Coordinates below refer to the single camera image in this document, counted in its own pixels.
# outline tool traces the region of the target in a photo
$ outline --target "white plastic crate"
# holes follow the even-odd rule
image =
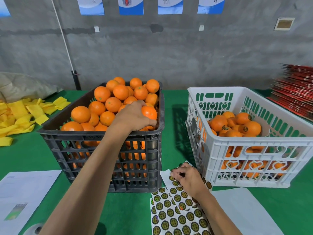
[[[313,156],[313,125],[252,90],[245,87],[190,87],[188,91],[186,126],[194,158],[199,172],[214,186],[287,188]],[[224,111],[247,112],[252,118],[263,118],[270,126],[269,135],[257,138],[214,135],[207,120]],[[225,157],[229,146],[242,146],[239,157]],[[264,148],[261,153],[247,153],[246,149],[251,146]],[[221,169],[225,160],[233,167],[227,163],[227,167]],[[277,163],[289,167],[287,170],[276,169]]]

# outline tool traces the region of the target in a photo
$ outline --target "table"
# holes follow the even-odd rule
[[[52,96],[49,101],[63,96],[72,102],[84,93],[85,91],[62,91]],[[165,129],[162,135],[162,169],[166,170],[177,167],[185,160],[194,163],[194,159],[184,122],[187,118],[188,91],[164,90],[163,93]],[[12,146],[0,148],[0,179],[13,171],[60,169],[48,146],[36,132],[39,128],[40,126],[37,125],[31,133],[15,135]],[[249,188],[285,235],[312,233],[313,177],[311,177],[311,170],[313,170],[313,160],[303,168],[288,189]],[[44,223],[69,186],[69,181],[61,173],[20,234],[33,224]],[[150,193],[109,193],[95,234],[151,234],[150,198]]]

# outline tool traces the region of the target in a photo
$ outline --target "blue poster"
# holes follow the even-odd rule
[[[157,0],[159,15],[182,14],[184,0]]]
[[[143,15],[143,0],[118,0],[118,5],[122,16]]]
[[[0,0],[0,17],[8,17],[11,16],[10,12],[4,2],[4,0]]]
[[[104,8],[102,0],[77,0],[82,16],[103,16]]]
[[[221,14],[225,0],[199,0],[198,14]]]

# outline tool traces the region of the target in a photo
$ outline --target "white pipe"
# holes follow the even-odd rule
[[[66,44],[65,37],[64,37],[64,34],[63,34],[63,30],[62,30],[62,27],[61,27],[61,23],[60,23],[58,14],[57,14],[57,10],[55,9],[55,5],[54,5],[53,0],[51,0],[51,1],[52,1],[52,5],[53,5],[53,9],[54,9],[55,15],[57,16],[58,24],[59,24],[59,27],[60,27],[60,30],[61,30],[61,34],[62,34],[62,37],[63,37],[63,41],[64,41],[64,44],[65,44],[65,48],[66,48],[67,56],[68,56],[68,59],[69,59],[69,63],[71,65],[72,71],[74,72],[74,68],[73,68],[73,65],[72,65],[71,57],[69,56],[67,44]]]

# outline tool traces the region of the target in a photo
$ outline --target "gray wall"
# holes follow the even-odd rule
[[[0,19],[0,71],[74,89],[51,0],[5,1],[12,17]],[[155,78],[165,89],[266,88],[279,63],[312,65],[313,0],[226,0],[221,15],[198,15],[198,0],[184,0],[182,15],[158,15],[157,0],[144,0],[143,16],[120,16],[117,0],[104,0],[105,16],[54,1],[84,90],[115,76]],[[273,31],[278,17],[296,18],[291,31]],[[152,23],[164,30],[152,33]]]

